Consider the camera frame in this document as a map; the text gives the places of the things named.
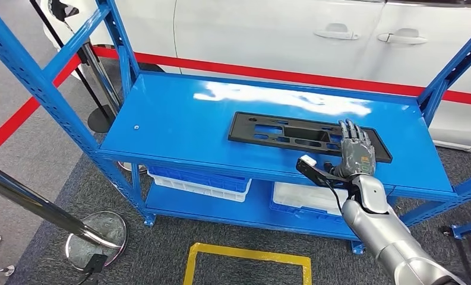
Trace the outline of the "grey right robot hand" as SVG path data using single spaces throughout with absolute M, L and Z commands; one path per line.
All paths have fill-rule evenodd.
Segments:
M 339 125 L 342 131 L 342 160 L 337 166 L 325 162 L 325 171 L 341 178 L 359 174 L 373 176 L 376 167 L 375 149 L 368 134 L 350 119 L 339 120 Z

